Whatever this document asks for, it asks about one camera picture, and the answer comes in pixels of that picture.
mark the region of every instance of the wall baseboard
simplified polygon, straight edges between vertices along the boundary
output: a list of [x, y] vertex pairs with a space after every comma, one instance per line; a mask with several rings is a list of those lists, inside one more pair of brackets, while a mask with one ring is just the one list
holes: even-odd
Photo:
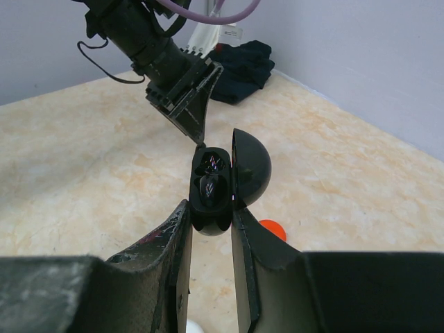
[[301, 86], [302, 88], [308, 90], [308, 91], [311, 92], [312, 94], [315, 94], [315, 95], [321, 97], [322, 99], [325, 99], [326, 101], [329, 101], [330, 103], [334, 104], [335, 106], [338, 106], [338, 103], [336, 103], [336, 102], [333, 101], [332, 99], [328, 98], [326, 95], [320, 93], [319, 91], [317, 91], [317, 90], [315, 90], [315, 89], [312, 89], [312, 88], [310, 88], [310, 87], [304, 85], [303, 83], [301, 83], [300, 81], [296, 80], [295, 78], [292, 78], [291, 76], [288, 76], [288, 75], [282, 73], [281, 71], [279, 71], [279, 70], [277, 70], [277, 69], [273, 69], [273, 70], [271, 71], [271, 73], [276, 74], [276, 75], [279, 75], [279, 76], [281, 76], [281, 77], [287, 79], [288, 81], [290, 81], [290, 82], [292, 82], [292, 83], [295, 83], [295, 84]]

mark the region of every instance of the white ball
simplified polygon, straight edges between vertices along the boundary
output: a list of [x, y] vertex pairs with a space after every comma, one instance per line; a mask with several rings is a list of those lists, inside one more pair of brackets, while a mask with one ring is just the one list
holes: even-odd
[[202, 327], [187, 319], [187, 333], [204, 333]]

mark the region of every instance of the black cloth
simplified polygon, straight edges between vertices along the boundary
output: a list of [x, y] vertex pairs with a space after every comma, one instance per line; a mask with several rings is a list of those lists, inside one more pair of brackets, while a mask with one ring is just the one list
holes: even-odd
[[210, 52], [210, 58], [222, 64], [223, 72], [211, 98], [237, 104], [258, 89], [264, 88], [275, 66], [270, 60], [270, 54], [271, 47], [257, 40], [238, 47], [218, 44]]

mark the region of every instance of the white object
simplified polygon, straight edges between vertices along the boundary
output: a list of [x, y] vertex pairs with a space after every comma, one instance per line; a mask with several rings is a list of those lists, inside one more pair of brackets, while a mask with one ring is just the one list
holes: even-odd
[[243, 30], [236, 24], [221, 26], [219, 29], [219, 43], [239, 46], [241, 44]]
[[204, 333], [202, 327], [187, 319], [187, 333]]
[[220, 29], [221, 26], [199, 23], [189, 39], [186, 50], [202, 53], [201, 57], [204, 58], [217, 45]]

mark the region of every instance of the black cable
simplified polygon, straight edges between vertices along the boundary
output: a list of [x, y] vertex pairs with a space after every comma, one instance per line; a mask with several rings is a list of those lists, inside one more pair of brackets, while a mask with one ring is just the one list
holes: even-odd
[[[190, 3], [191, 3], [191, 0], [186, 0], [186, 2], [183, 5], [183, 8], [189, 9]], [[162, 37], [173, 37], [176, 33], [178, 33], [178, 31], [181, 28], [183, 28], [183, 26], [187, 22], [187, 19], [185, 17], [178, 15], [178, 18], [172, 23], [172, 25], [170, 25], [168, 30], [165, 31], [160, 26], [159, 21], [157, 20], [157, 17], [154, 12], [154, 8], [152, 6], [150, 6], [149, 3], [145, 3], [145, 4], [146, 4], [146, 7], [148, 8], [148, 13], [151, 18], [151, 22], [153, 23], [153, 27], [154, 27], [155, 32]]]
[[77, 48], [80, 51], [80, 53], [82, 53], [82, 55], [87, 58], [90, 62], [92, 62], [94, 65], [96, 65], [103, 73], [105, 73], [109, 78], [113, 79], [114, 81], [117, 81], [119, 83], [125, 83], [126, 85], [138, 85], [140, 83], [143, 83], [145, 81], [145, 76], [142, 80], [140, 81], [129, 81], [129, 80], [124, 80], [122, 78], [117, 78], [116, 76], [111, 75], [110, 73], [108, 73], [106, 70], [104, 70], [104, 68], [102, 68], [97, 62], [95, 62], [93, 59], [91, 59], [88, 55], [86, 55], [86, 53], [82, 50], [82, 45], [87, 47], [90, 50], [96, 50], [96, 49], [103, 49], [104, 47], [106, 47], [109, 44], [109, 41], [106, 40], [105, 44], [101, 45], [101, 46], [89, 46], [86, 45], [86, 43], [79, 41], [77, 43]]

